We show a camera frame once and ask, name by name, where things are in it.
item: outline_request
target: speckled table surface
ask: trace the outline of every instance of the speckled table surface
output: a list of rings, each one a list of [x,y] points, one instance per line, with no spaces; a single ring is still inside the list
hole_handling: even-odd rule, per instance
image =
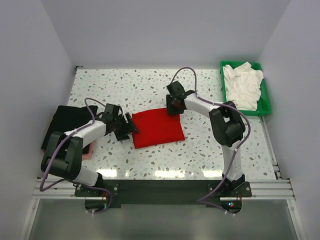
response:
[[[176,69],[78,69],[69,106],[83,107],[84,98],[120,104],[124,112],[138,113],[166,106],[166,85]],[[222,101],[218,70],[197,69],[198,94]],[[194,89],[191,71],[182,71],[177,80],[185,90]],[[98,112],[104,109],[98,106]],[[117,141],[109,134],[95,141],[92,159],[83,166],[108,179],[221,179],[224,161],[221,146],[215,141],[210,120],[193,111],[180,116],[185,141],[135,149],[132,136]],[[241,164],[247,180],[276,179],[272,157],[261,120],[250,117],[252,132],[241,147]]]

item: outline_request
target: red cloth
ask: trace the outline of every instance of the red cloth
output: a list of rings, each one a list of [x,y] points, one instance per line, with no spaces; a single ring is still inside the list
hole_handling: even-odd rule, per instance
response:
[[[139,129],[132,133],[136,149],[185,140],[180,115],[168,115],[166,108],[134,113],[132,120]]]

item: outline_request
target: green tray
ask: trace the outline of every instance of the green tray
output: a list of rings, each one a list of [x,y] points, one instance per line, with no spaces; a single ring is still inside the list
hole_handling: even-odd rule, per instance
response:
[[[221,61],[220,68],[221,68],[221,81],[222,81],[222,93],[223,93],[223,101],[227,101],[227,94],[226,94],[226,86],[225,86],[225,75],[223,66],[230,65],[233,69],[239,67],[240,65],[244,64],[245,61]],[[254,70],[261,70],[261,65],[257,62],[250,62],[252,69]],[[246,116],[264,116],[271,113],[271,105],[268,96],[267,86],[265,79],[262,80],[260,85],[261,90],[261,97],[257,102],[257,109],[256,111],[249,111],[249,110],[240,110]]]

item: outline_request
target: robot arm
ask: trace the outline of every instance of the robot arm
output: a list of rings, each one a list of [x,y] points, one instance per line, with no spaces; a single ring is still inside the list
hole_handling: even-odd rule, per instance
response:
[[[191,110],[210,118],[213,136],[222,145],[223,174],[225,174],[235,148],[243,138],[246,129],[240,114],[226,106],[217,106],[200,100],[193,90],[185,91],[178,81],[169,84],[167,89],[170,93],[166,96],[168,114],[182,114],[184,110]],[[236,107],[232,101],[228,101],[224,105]],[[245,176],[241,168],[240,150],[235,155],[226,179],[232,189],[245,182]]]
[[[138,132],[130,114],[126,113],[124,116],[122,113],[119,114],[120,110],[120,106],[107,104],[104,112],[101,113],[101,118],[97,118],[94,122],[89,121],[89,124],[85,124],[88,127],[75,134],[73,130],[52,133],[42,159],[41,170],[43,172],[46,170],[59,143],[66,136],[73,134],[59,149],[49,173],[71,182],[97,188],[103,187],[102,175],[82,166],[82,152],[85,146],[111,132],[114,132],[118,141],[129,139],[128,134],[131,132]]]

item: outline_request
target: white wall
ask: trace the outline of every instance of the white wall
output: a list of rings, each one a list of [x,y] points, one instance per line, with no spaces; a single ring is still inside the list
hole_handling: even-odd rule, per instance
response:
[[[291,0],[259,58],[272,99],[272,145],[310,240],[320,237],[319,13],[319,0]]]
[[[39,0],[0,1],[0,239],[18,239],[73,65]]]
[[[41,0],[76,65],[217,68],[257,60],[290,0]]]

